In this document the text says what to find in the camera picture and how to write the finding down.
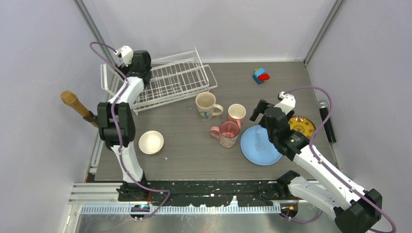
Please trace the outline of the yellow patterned plate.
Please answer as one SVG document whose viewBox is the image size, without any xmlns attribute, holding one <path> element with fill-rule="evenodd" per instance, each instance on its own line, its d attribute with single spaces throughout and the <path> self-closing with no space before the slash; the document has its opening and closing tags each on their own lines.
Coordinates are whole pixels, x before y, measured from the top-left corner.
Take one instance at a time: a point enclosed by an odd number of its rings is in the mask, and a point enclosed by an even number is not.
<svg viewBox="0 0 412 233">
<path fill-rule="evenodd" d="M 291 130 L 302 133 L 306 138 L 310 139 L 316 130 L 312 121 L 303 116 L 292 116 L 289 120 Z"/>
</svg>

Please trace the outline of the cream floral bowl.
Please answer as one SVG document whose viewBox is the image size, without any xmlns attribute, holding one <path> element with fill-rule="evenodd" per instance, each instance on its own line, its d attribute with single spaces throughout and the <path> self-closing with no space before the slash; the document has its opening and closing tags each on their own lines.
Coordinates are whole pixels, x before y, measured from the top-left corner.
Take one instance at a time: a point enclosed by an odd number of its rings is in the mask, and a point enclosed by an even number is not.
<svg viewBox="0 0 412 233">
<path fill-rule="evenodd" d="M 144 154 L 157 154 L 164 147 L 164 137 L 158 131 L 147 131 L 140 137 L 138 147 Z"/>
</svg>

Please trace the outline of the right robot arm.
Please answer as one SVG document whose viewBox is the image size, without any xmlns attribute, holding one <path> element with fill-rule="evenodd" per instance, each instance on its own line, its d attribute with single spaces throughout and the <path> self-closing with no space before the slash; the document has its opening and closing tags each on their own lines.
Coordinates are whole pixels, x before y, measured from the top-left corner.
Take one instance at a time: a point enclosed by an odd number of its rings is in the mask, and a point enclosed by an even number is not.
<svg viewBox="0 0 412 233">
<path fill-rule="evenodd" d="M 382 195 L 375 189 L 367 191 L 351 181 L 325 159 L 309 139 L 292 130 L 289 119 L 294 114 L 295 100 L 286 97 L 273 105 L 260 100 L 250 117 L 255 121 L 262 114 L 259 125 L 266 129 L 268 140 L 289 160 L 308 171 L 321 185 L 310 184 L 303 176 L 288 171 L 277 181 L 278 195 L 304 199 L 332 218 L 343 233 L 365 233 L 382 214 Z"/>
</svg>

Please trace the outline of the blue plate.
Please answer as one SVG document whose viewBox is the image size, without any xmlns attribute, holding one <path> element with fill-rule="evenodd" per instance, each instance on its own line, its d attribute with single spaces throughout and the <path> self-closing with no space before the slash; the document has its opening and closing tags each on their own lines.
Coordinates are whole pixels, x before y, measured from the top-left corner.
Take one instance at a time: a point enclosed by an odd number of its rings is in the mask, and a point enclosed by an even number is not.
<svg viewBox="0 0 412 233">
<path fill-rule="evenodd" d="M 269 166 L 282 157 L 269 141 L 267 130 L 259 125 L 247 129 L 240 140 L 243 155 L 252 163 L 259 166 Z"/>
</svg>

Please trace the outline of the pink patterned cup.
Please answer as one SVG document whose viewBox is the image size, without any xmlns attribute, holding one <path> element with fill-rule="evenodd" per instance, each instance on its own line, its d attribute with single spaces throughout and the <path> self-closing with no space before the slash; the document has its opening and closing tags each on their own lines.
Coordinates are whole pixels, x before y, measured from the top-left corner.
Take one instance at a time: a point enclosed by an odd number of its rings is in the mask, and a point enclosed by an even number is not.
<svg viewBox="0 0 412 233">
<path fill-rule="evenodd" d="M 224 148 L 231 148 L 236 144 L 240 127 L 233 121 L 224 121 L 219 127 L 211 127 L 209 133 L 218 139 Z"/>
</svg>

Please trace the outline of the pink mug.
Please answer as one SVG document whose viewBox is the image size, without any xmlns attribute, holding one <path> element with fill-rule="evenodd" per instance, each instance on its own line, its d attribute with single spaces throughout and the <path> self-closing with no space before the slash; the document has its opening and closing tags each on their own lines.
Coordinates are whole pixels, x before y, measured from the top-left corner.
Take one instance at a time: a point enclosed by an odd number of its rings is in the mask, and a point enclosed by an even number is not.
<svg viewBox="0 0 412 233">
<path fill-rule="evenodd" d="M 235 122 L 239 128 L 246 116 L 246 109 L 241 104 L 232 104 L 228 108 L 228 120 Z"/>
</svg>

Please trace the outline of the gold microphone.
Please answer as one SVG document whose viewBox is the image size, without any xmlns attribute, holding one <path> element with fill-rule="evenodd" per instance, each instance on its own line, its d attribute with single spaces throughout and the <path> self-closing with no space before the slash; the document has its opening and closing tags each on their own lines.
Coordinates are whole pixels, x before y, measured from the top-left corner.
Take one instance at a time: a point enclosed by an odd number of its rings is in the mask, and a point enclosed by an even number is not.
<svg viewBox="0 0 412 233">
<path fill-rule="evenodd" d="M 75 110 L 82 116 L 85 121 L 89 122 L 96 128 L 99 127 L 97 123 L 97 117 L 79 101 L 74 93 L 68 90 L 63 91 L 60 94 L 60 98 L 65 105 Z"/>
</svg>

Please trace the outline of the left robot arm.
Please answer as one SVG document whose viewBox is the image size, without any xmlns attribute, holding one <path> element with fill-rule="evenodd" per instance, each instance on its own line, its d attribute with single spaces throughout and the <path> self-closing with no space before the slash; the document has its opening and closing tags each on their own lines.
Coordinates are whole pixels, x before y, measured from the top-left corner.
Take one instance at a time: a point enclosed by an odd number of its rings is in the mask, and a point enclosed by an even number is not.
<svg viewBox="0 0 412 233">
<path fill-rule="evenodd" d="M 115 70 L 124 81 L 109 101 L 98 104 L 99 135 L 106 147 L 115 153 L 122 170 L 123 182 L 117 191 L 125 198 L 143 201 L 149 195 L 149 188 L 137 161 L 131 105 L 150 82 L 151 57 L 146 50 L 133 51 L 128 46 L 116 51 L 115 55 L 123 60 Z"/>
</svg>

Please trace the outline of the cream floral cup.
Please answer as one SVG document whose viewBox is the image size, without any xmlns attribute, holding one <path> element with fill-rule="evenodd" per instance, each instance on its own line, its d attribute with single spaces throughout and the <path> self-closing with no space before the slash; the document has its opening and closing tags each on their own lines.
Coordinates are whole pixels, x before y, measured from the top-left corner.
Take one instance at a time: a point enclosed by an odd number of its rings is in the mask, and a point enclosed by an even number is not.
<svg viewBox="0 0 412 233">
<path fill-rule="evenodd" d="M 214 116 L 223 113 L 223 107 L 216 103 L 216 97 L 210 92 L 203 92 L 196 96 L 195 103 L 201 120 L 209 121 Z"/>
</svg>

